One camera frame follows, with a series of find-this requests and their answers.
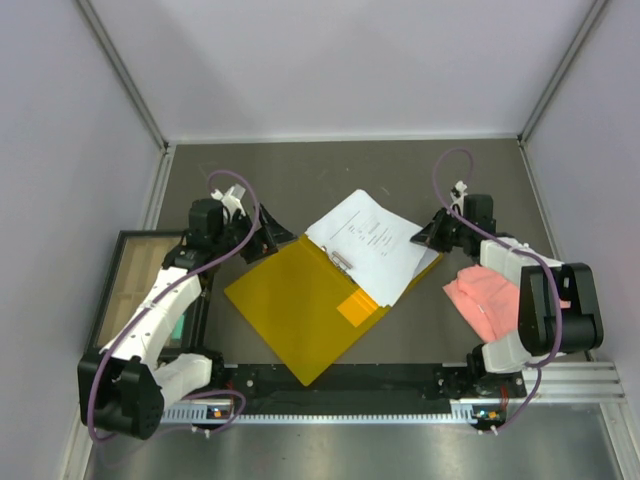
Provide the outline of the yellow plastic folder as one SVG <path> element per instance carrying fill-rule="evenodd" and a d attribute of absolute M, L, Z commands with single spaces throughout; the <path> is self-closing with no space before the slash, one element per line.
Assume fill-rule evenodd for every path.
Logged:
<path fill-rule="evenodd" d="M 307 236 L 252 268 L 225 295 L 304 386 L 391 310 Z"/>

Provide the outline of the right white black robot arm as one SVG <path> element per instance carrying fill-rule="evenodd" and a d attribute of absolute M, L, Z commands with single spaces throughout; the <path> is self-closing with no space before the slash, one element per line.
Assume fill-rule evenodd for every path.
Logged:
<path fill-rule="evenodd" d="M 482 340 L 466 357 L 474 393 L 490 395 L 506 375 L 602 344 L 590 267 L 547 258 L 498 231 L 491 196 L 459 195 L 411 241 L 439 253 L 459 248 L 474 262 L 443 288 Z"/>

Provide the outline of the black framed wooden tray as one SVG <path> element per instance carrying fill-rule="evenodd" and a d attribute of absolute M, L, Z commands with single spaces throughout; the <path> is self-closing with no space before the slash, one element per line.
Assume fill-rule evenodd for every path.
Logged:
<path fill-rule="evenodd" d="M 134 315 L 151 290 L 165 255 L 179 243 L 181 235 L 179 230 L 129 230 L 118 234 L 86 353 L 100 351 Z M 181 353 L 192 353 L 204 344 L 212 282 L 213 276 L 206 275 L 203 292 L 187 309 L 182 344 L 172 347 L 168 338 L 159 355 L 161 363 L 169 363 Z"/>

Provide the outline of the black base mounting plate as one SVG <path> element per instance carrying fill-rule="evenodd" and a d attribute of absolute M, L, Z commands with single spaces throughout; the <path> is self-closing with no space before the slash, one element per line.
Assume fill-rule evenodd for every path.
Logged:
<path fill-rule="evenodd" d="M 225 387 L 245 395 L 247 415 L 445 413 L 451 400 L 526 396 L 520 373 L 476 379 L 464 364 L 335 364 L 308 386 L 282 364 L 216 366 L 205 388 Z"/>

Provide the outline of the aluminium frame post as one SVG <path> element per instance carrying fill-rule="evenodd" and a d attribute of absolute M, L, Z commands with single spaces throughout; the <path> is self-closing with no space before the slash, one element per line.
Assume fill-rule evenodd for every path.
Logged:
<path fill-rule="evenodd" d="M 92 35 L 95 37 L 101 51 L 107 59 L 107 62 L 124 90 L 125 95 L 131 102 L 136 114 L 141 120 L 146 131 L 149 133 L 151 139 L 161 151 L 166 151 L 169 143 L 162 134 L 157 121 L 147 105 L 147 102 L 144 100 L 131 73 L 129 72 L 128 67 L 118 52 L 115 43 L 113 42 L 92 2 L 88 0 L 74 0 L 73 4 L 78 9 Z"/>
<path fill-rule="evenodd" d="M 590 3 L 590 6 L 583 20 L 579 24 L 576 33 L 572 36 L 568 47 L 561 56 L 559 63 L 553 70 L 552 75 L 536 101 L 521 132 L 517 136 L 520 147 L 524 147 L 528 143 L 536 127 L 561 88 L 564 80 L 570 73 L 571 68 L 579 57 L 581 51 L 587 44 L 593 32 L 597 29 L 610 4 L 610 0 L 595 0 Z"/>

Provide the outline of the right aluminium frame post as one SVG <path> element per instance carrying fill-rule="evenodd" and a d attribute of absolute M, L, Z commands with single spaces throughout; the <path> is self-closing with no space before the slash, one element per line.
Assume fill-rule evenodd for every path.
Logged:
<path fill-rule="evenodd" d="M 587 44 L 593 32 L 597 29 L 610 4 L 610 0 L 595 0 L 590 3 L 590 6 L 583 20 L 579 24 L 576 33 L 572 36 L 568 47 L 561 56 L 559 63 L 553 70 L 552 75 L 536 101 L 521 132 L 517 136 L 520 147 L 524 147 L 528 143 L 536 127 L 561 88 L 564 80 L 570 73 L 571 68 L 579 57 L 581 51 Z"/>

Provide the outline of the pink cloth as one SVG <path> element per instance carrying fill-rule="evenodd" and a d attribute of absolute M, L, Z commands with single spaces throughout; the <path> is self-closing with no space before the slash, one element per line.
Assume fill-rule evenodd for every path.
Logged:
<path fill-rule="evenodd" d="M 471 266 L 460 270 L 443 290 L 484 343 L 517 330 L 520 289 L 497 272 Z"/>

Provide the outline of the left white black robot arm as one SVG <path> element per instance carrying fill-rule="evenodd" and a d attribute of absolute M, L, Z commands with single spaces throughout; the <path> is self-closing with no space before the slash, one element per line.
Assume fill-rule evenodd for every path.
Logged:
<path fill-rule="evenodd" d="M 214 355 L 181 353 L 160 365 L 165 343 L 191 305 L 210 294 L 221 263 L 235 255 L 253 263 L 296 238 L 264 206 L 249 217 L 235 197 L 194 201 L 187 229 L 133 316 L 78 364 L 81 420 L 90 434 L 103 430 L 146 440 L 165 411 L 192 392 L 220 394 L 227 374 Z"/>

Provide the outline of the white paper stack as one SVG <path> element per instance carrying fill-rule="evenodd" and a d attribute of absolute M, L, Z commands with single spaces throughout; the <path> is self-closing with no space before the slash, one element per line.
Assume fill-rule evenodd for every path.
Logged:
<path fill-rule="evenodd" d="M 349 261 L 355 283 L 380 307 L 394 306 L 409 284 L 440 254 L 410 242 L 421 227 L 383 208 L 358 189 L 306 230 L 321 249 Z"/>

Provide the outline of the left aluminium frame post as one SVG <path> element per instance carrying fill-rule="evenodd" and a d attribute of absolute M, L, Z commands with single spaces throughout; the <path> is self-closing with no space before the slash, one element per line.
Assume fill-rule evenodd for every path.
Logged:
<path fill-rule="evenodd" d="M 149 133 L 151 139 L 161 151 L 166 151 L 169 143 L 162 134 L 157 121 L 147 105 L 147 102 L 144 100 L 131 73 L 129 72 L 128 67 L 118 52 L 115 43 L 113 42 L 92 2 L 88 0 L 74 0 L 73 4 L 78 9 L 92 35 L 95 37 L 101 51 L 107 59 L 107 62 L 124 90 L 125 95 L 131 102 L 136 114 L 141 120 L 146 131 Z"/>

